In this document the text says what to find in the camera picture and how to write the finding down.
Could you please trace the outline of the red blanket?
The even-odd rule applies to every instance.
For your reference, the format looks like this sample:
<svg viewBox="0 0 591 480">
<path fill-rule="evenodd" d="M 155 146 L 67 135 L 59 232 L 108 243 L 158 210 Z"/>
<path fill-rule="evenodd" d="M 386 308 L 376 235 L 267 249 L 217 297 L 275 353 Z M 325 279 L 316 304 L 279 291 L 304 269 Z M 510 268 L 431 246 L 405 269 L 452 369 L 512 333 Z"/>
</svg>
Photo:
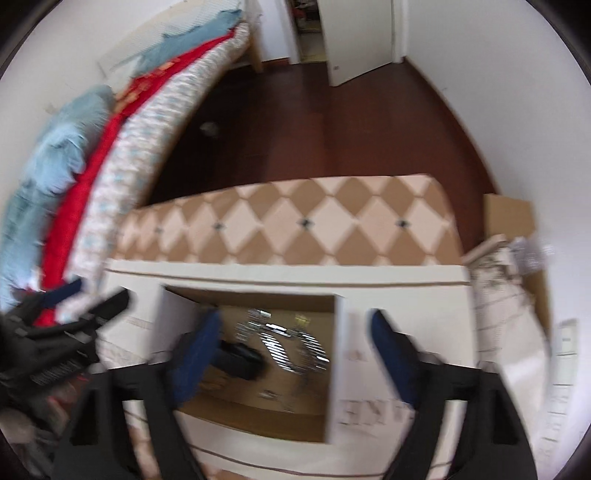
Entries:
<svg viewBox="0 0 591 480">
<path fill-rule="evenodd" d="M 97 298 L 124 217 L 162 166 L 182 122 L 248 42 L 249 30 L 235 27 L 133 79 L 119 95 L 85 171 L 57 210 L 42 253 L 42 289 L 76 276 L 84 289 L 44 310 L 37 326 L 67 323 Z"/>
</svg>

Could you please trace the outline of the light blue duvet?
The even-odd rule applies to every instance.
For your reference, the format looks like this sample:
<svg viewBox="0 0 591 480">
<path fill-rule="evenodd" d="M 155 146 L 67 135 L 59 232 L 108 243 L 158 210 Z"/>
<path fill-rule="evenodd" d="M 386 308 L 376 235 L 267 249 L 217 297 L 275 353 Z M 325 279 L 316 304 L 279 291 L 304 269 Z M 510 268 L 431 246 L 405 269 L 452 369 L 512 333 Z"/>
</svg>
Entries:
<svg viewBox="0 0 591 480">
<path fill-rule="evenodd" d="M 1 229 L 1 310 L 19 303 L 39 267 L 49 225 L 82 174 L 115 105 L 98 85 L 63 106 L 47 123 L 10 198 Z"/>
</svg>

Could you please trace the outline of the white power strip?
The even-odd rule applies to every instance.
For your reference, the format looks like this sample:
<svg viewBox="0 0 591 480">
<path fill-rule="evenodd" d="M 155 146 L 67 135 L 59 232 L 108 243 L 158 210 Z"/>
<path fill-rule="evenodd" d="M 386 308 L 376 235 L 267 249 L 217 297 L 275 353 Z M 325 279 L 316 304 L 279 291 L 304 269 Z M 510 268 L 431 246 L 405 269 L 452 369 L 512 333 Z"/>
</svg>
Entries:
<svg viewBox="0 0 591 480">
<path fill-rule="evenodd" d="M 569 319 L 561 322 L 552 335 L 549 386 L 535 451 L 542 464 L 551 463 L 565 430 L 577 368 L 578 321 Z"/>
</svg>

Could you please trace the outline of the bed with patterned mattress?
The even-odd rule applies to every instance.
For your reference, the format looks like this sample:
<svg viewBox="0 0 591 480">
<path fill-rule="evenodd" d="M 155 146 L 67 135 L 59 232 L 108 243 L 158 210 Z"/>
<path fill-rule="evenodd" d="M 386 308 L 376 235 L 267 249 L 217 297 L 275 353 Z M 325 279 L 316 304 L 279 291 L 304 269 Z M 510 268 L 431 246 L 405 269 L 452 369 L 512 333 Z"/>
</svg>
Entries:
<svg viewBox="0 0 591 480">
<path fill-rule="evenodd" d="M 97 298 L 121 226 L 191 116 L 254 45 L 255 1 L 64 1 L 1 80 L 1 307 L 81 279 Z"/>
</svg>

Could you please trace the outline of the black smart band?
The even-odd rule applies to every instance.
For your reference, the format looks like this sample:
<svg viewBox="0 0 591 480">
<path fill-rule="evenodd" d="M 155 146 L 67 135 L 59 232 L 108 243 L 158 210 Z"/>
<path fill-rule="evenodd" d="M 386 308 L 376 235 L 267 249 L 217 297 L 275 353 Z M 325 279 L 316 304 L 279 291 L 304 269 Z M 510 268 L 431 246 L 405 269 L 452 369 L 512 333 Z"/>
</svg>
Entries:
<svg viewBox="0 0 591 480">
<path fill-rule="evenodd" d="M 211 366 L 231 378 L 256 381 L 266 370 L 262 353 L 242 342 L 221 340 L 211 360 Z"/>
</svg>

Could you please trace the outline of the floral fabric bag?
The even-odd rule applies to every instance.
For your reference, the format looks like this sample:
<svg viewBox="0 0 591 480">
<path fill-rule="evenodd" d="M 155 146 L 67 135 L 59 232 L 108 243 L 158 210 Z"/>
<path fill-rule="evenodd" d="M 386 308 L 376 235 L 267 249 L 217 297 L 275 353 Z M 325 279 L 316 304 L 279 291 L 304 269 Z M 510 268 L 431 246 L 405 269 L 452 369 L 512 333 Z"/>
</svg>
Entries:
<svg viewBox="0 0 591 480">
<path fill-rule="evenodd" d="M 490 237 L 463 263 L 474 293 L 478 359 L 504 368 L 545 367 L 546 335 L 506 236 Z"/>
</svg>

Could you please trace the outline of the white cardboard box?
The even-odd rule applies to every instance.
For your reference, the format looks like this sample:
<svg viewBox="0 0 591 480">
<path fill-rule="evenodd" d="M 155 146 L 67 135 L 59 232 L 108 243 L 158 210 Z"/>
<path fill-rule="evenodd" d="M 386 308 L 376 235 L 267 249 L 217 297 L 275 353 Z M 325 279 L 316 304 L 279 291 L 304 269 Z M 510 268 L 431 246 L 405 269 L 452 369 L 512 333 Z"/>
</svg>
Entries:
<svg viewBox="0 0 591 480">
<path fill-rule="evenodd" d="M 177 408 L 253 435 L 331 442 L 342 297 L 166 285 L 155 308 L 150 354 L 168 359 L 179 337 L 211 311 L 221 318 L 219 341 L 256 349 L 266 370 L 256 381 L 246 381 L 209 364 L 197 392 Z"/>
</svg>

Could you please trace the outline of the cream printed cloth mat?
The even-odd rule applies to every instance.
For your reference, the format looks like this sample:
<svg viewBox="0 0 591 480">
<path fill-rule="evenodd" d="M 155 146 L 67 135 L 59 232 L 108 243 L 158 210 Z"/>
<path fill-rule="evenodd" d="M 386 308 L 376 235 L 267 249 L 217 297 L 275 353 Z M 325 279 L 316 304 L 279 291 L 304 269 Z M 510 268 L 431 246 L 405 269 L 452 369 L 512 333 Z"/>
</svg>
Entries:
<svg viewBox="0 0 591 480">
<path fill-rule="evenodd" d="M 197 459 L 217 478 L 379 479 L 410 429 L 414 413 L 399 397 L 370 337 L 370 312 L 382 310 L 416 347 L 445 362 L 476 363 L 472 289 L 465 268 L 437 266 L 287 266 L 113 260 L 102 292 L 132 294 L 129 308 L 99 332 L 110 368 L 149 352 L 155 308 L 166 285 L 215 291 L 342 297 L 332 440 L 308 443 L 253 435 L 180 410 L 177 420 Z"/>
</svg>

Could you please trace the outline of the clear plastic bag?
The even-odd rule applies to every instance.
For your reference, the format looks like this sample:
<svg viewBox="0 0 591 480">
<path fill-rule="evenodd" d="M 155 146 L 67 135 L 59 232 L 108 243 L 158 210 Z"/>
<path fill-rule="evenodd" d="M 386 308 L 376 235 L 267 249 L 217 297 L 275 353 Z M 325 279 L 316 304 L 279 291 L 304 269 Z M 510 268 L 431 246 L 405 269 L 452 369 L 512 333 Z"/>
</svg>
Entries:
<svg viewBox="0 0 591 480">
<path fill-rule="evenodd" d="M 553 247 L 540 242 L 535 236 L 517 237 L 509 243 L 509 248 L 521 276 L 544 271 L 554 255 Z"/>
</svg>

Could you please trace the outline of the flat brown cardboard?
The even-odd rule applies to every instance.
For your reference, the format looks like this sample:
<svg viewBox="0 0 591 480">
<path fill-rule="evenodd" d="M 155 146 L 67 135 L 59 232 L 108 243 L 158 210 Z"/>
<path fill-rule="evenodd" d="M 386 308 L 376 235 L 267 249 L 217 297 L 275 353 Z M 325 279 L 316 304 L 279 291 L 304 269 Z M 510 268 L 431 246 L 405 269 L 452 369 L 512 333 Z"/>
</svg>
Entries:
<svg viewBox="0 0 591 480">
<path fill-rule="evenodd" d="M 487 237 L 504 235 L 508 240 L 531 238 L 537 231 L 533 205 L 510 197 L 484 195 L 485 234 Z M 546 270 L 523 274 L 523 286 L 533 300 L 533 306 L 547 337 L 551 331 L 551 302 Z"/>
</svg>

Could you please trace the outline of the checkered diamond tablecloth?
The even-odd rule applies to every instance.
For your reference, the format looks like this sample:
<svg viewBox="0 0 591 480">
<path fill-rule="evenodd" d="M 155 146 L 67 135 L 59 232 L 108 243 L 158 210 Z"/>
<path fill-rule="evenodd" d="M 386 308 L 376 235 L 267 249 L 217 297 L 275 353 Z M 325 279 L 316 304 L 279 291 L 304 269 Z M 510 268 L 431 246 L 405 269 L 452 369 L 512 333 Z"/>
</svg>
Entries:
<svg viewBox="0 0 591 480">
<path fill-rule="evenodd" d="M 240 265 L 458 265 L 462 247 L 428 175 L 299 179 L 136 209 L 113 258 Z"/>
</svg>

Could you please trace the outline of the blue folded sheet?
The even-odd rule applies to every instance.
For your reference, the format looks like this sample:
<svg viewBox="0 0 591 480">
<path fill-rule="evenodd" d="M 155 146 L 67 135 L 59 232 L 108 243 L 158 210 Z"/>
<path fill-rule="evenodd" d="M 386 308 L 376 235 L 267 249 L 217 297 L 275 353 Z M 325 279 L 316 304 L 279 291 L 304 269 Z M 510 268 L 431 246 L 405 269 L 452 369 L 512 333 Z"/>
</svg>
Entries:
<svg viewBox="0 0 591 480">
<path fill-rule="evenodd" d="M 242 10 L 219 11 L 204 25 L 196 25 L 179 34 L 162 34 L 162 40 L 139 54 L 132 77 L 145 75 L 172 58 L 182 55 L 203 43 L 228 34 L 242 20 Z"/>
</svg>

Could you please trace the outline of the white door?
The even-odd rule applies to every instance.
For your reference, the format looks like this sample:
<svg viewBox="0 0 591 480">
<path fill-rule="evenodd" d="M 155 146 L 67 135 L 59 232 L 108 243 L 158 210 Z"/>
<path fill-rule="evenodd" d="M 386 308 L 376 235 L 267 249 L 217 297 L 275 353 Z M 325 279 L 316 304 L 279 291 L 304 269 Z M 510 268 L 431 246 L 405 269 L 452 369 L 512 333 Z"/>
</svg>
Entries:
<svg viewBox="0 0 591 480">
<path fill-rule="evenodd" d="M 337 87 L 393 61 L 393 2 L 320 0 L 329 83 Z"/>
</svg>

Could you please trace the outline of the white door frame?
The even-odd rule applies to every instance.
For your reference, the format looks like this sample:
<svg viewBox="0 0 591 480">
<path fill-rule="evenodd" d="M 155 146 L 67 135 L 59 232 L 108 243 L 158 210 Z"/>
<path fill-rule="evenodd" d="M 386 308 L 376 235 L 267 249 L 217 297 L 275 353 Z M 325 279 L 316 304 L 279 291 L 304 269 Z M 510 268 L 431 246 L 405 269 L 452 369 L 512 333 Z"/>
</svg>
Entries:
<svg viewBox="0 0 591 480">
<path fill-rule="evenodd" d="M 402 63 L 407 56 L 409 45 L 409 7 L 406 0 L 394 0 L 391 4 L 392 16 L 392 62 Z M 290 49 L 291 64 L 318 63 L 328 60 L 325 47 L 320 47 L 322 30 L 301 31 L 297 27 L 293 12 L 294 1 L 276 1 L 281 28 Z"/>
</svg>

